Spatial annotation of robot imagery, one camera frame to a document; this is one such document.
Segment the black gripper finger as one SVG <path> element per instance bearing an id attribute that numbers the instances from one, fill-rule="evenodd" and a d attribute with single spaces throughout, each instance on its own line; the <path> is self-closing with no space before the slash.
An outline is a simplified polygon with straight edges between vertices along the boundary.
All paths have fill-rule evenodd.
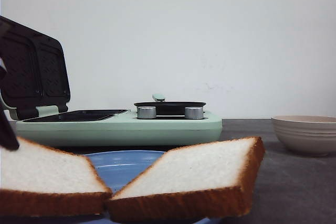
<path id="1" fill-rule="evenodd" d="M 14 134 L 12 127 L 4 113 L 4 108 L 1 103 L 1 146 L 10 151 L 19 149 L 19 142 Z"/>
<path id="2" fill-rule="evenodd" d="M 3 81 L 7 74 L 7 68 L 2 58 L 0 58 L 0 81 Z"/>

